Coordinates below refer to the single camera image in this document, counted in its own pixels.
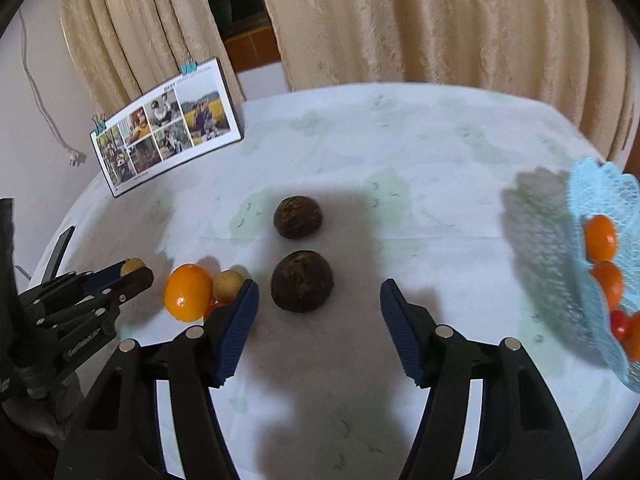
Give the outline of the grey gloved left hand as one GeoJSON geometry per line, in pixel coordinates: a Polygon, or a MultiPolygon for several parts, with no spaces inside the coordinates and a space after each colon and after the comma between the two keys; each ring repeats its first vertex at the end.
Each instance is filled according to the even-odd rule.
{"type": "Polygon", "coordinates": [[[48,369],[18,296],[13,200],[1,201],[1,477],[52,479],[82,394],[76,376],[48,369]]]}

